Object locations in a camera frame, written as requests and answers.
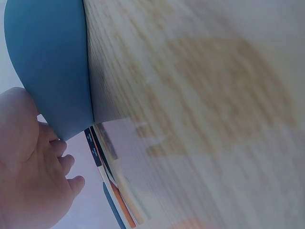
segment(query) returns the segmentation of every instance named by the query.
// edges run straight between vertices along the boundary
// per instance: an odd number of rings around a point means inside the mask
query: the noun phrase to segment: stack of books
[[[132,229],[148,220],[129,185],[114,163],[117,155],[103,124],[85,131],[97,169],[103,179],[103,190],[121,229]]]

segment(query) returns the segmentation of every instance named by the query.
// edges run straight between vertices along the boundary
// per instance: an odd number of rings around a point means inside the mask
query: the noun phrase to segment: finger
[[[61,140],[55,140],[50,142],[53,151],[55,152],[56,157],[61,157],[63,152],[67,149],[67,143]]]
[[[72,155],[68,154],[64,157],[59,157],[58,161],[61,164],[64,175],[66,176],[74,165],[75,159]]]
[[[85,179],[82,176],[77,176],[73,179],[68,179],[68,182],[74,194],[74,197],[77,197],[77,195],[81,192],[86,183]]]
[[[50,127],[47,123],[39,122],[40,131],[43,132],[44,136],[48,139],[49,142],[58,140],[58,137],[52,127]]]

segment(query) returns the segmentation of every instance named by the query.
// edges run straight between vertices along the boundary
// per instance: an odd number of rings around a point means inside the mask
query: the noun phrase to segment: wooden surface
[[[305,228],[305,2],[84,3],[96,128],[139,228]]]

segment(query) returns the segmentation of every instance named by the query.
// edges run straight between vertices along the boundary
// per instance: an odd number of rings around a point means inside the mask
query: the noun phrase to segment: skin
[[[85,185],[66,179],[74,158],[38,114],[24,89],[0,94],[0,229],[52,227]]]

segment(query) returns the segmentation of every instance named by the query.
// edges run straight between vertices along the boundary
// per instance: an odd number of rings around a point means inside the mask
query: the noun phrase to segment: blue plastic
[[[91,126],[82,0],[8,0],[4,30],[17,75],[59,138]]]

